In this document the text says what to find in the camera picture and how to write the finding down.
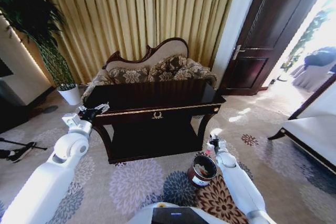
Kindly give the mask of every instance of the table drawer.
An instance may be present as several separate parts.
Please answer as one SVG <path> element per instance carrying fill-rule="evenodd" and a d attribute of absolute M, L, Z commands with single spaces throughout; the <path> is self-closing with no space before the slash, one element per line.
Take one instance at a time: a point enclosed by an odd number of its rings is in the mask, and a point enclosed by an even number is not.
<path fill-rule="evenodd" d="M 97 116 L 94 123 L 111 124 L 125 122 L 142 122 L 157 120 L 174 120 L 191 118 L 193 115 L 217 114 L 220 105 L 195 106 L 182 108 L 155 109 L 148 111 L 111 113 Z"/>

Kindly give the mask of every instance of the green leaves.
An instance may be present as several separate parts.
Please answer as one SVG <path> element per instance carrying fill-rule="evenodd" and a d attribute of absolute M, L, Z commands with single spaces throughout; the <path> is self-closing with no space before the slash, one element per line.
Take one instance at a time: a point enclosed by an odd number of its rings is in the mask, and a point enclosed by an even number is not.
<path fill-rule="evenodd" d="M 57 24 L 65 22 L 62 13 L 50 0 L 0 0 L 2 15 L 12 28 L 23 32 L 38 46 L 43 62 L 59 90 L 75 87 L 69 66 L 57 50 L 53 35 L 61 32 Z"/>
<path fill-rule="evenodd" d="M 64 17 L 50 0 L 0 0 L 0 10 L 12 27 L 27 33 L 36 43 L 53 41 Z"/>

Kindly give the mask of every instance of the floral patterned carpet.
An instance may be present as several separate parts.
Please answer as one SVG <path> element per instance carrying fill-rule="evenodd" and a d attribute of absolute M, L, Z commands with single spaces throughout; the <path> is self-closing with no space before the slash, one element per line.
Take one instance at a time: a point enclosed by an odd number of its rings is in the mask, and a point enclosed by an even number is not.
<path fill-rule="evenodd" d="M 336 223 L 335 175 L 296 148 L 288 138 L 267 140 L 287 117 L 265 109 L 269 98 L 258 97 L 227 97 L 219 113 L 210 120 L 206 136 L 215 128 L 222 129 L 219 135 L 227 140 L 228 149 L 260 190 L 275 222 Z M 56 140 L 66 133 L 61 116 L 75 107 L 67 105 L 56 92 L 39 109 L 43 111 L 51 105 L 57 105 L 58 109 L 35 115 L 29 122 L 1 134 L 12 141 L 36 141 L 49 149 L 32 150 L 17 164 L 0 161 L 0 218 L 33 170 L 50 155 Z M 200 120 L 193 119 L 195 128 Z M 158 201 L 196 206 L 229 223 L 247 223 L 220 172 L 202 189 L 188 182 L 187 169 L 199 153 L 109 165 L 95 131 L 89 145 L 49 223 L 125 223 L 143 206 Z M 0 148 L 15 147 L 0 143 Z"/>

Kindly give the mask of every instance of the tripod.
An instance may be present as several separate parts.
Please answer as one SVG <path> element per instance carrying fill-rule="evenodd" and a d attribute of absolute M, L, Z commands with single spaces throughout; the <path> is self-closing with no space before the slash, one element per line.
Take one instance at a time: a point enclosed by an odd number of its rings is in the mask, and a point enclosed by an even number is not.
<path fill-rule="evenodd" d="M 0 137 L 0 142 L 5 142 L 5 143 L 11 143 L 11 144 L 17 144 L 17 145 L 23 145 L 23 146 L 27 146 L 27 144 L 22 144 L 22 143 L 17 143 L 17 142 L 13 142 L 13 141 L 9 141 L 9 140 L 5 140 L 4 138 Z M 46 150 L 47 148 L 43 148 L 43 147 L 38 147 L 38 146 L 34 146 L 32 148 L 37 148 L 37 149 L 41 149 L 41 150 Z"/>

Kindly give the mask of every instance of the outdoor greenery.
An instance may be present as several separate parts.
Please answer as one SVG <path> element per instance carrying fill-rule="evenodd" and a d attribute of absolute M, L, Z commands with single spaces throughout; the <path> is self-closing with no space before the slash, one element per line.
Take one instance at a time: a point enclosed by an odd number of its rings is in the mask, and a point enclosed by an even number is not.
<path fill-rule="evenodd" d="M 50 0 L 0 0 L 0 11 L 9 22 L 10 34 L 15 28 L 36 43 L 57 89 L 74 88 L 75 81 L 54 38 L 54 34 L 61 32 L 57 24 L 65 22 L 57 7 Z"/>
<path fill-rule="evenodd" d="M 290 52 L 287 61 L 281 66 L 284 72 L 287 72 L 290 67 L 292 67 L 295 62 L 298 61 L 301 53 L 304 50 L 305 44 L 313 38 L 315 31 L 317 31 L 321 25 L 329 19 L 329 15 L 336 11 L 334 1 L 335 0 L 327 0 L 326 3 L 322 6 L 322 9 L 316 14 L 313 21 L 309 24 L 306 31 L 304 31 L 298 43 Z"/>

